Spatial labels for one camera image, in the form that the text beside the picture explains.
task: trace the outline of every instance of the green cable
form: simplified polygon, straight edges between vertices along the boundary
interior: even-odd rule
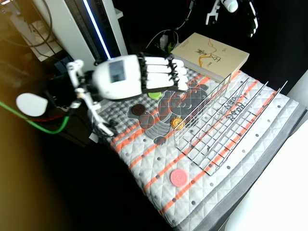
[[[61,126],[56,130],[56,131],[49,131],[45,128],[43,128],[42,126],[38,125],[37,123],[29,120],[27,117],[25,117],[23,114],[19,113],[18,111],[12,109],[11,107],[9,107],[8,105],[6,105],[5,103],[3,103],[2,101],[0,101],[0,106],[2,106],[3,108],[5,108],[6,110],[12,112],[13,114],[17,115],[18,117],[24,119],[26,122],[28,122],[29,124],[31,124],[32,126],[34,126],[35,128],[43,131],[43,132],[46,132],[48,134],[57,134],[59,132],[61,132],[65,126],[67,125],[67,122],[69,120],[69,116],[65,116],[64,119],[63,119],[63,122],[61,124]]]

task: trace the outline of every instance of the polka dot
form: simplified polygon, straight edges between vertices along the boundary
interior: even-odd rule
[[[175,169],[170,174],[170,181],[176,187],[184,186],[187,180],[187,173],[183,169]]]

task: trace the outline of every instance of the yellow disc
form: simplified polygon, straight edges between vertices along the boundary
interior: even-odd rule
[[[183,120],[181,118],[174,118],[171,120],[172,128],[176,128]],[[185,126],[185,122],[181,123],[176,130],[181,130]]]

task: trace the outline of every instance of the round token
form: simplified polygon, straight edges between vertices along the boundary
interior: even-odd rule
[[[170,174],[171,183],[176,187],[182,187],[187,182],[187,174],[183,169],[175,169]]]
[[[171,120],[171,126],[172,128],[176,128],[177,125],[179,125],[183,120],[181,118],[174,118]],[[180,126],[177,127],[176,130],[181,130],[185,125],[185,122],[181,123]]]
[[[161,92],[149,92],[148,96],[152,99],[152,100],[158,100],[160,97],[162,97],[162,93]]]
[[[131,108],[133,114],[141,116],[145,113],[145,106],[143,104],[136,104]]]

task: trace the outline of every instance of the quilted mat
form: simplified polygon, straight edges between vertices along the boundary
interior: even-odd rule
[[[185,138],[186,143],[181,142],[181,145],[187,145],[188,150],[180,151],[185,147],[175,145],[175,131],[170,121],[184,119],[218,83],[190,69],[187,77],[189,90],[186,93],[165,91],[158,100],[145,94],[125,102],[103,101],[100,115],[118,122],[118,135],[108,141],[170,226],[183,231],[210,230],[258,178],[305,108],[282,94],[272,100],[276,91],[265,87],[250,105],[251,117],[234,128],[236,132],[225,140],[227,146],[217,150],[220,156],[225,147],[239,139],[237,136],[247,121],[260,116],[223,165],[206,163],[213,169],[209,174],[200,167],[201,163],[192,161],[192,155],[194,152],[205,155],[204,146],[211,137],[204,135],[203,142],[193,147],[189,146],[189,138]],[[246,80],[241,103],[248,103],[263,84],[241,71],[232,76],[226,97]],[[144,105],[142,115],[132,112],[136,104]],[[183,170],[187,176],[181,186],[170,180],[176,169]]]

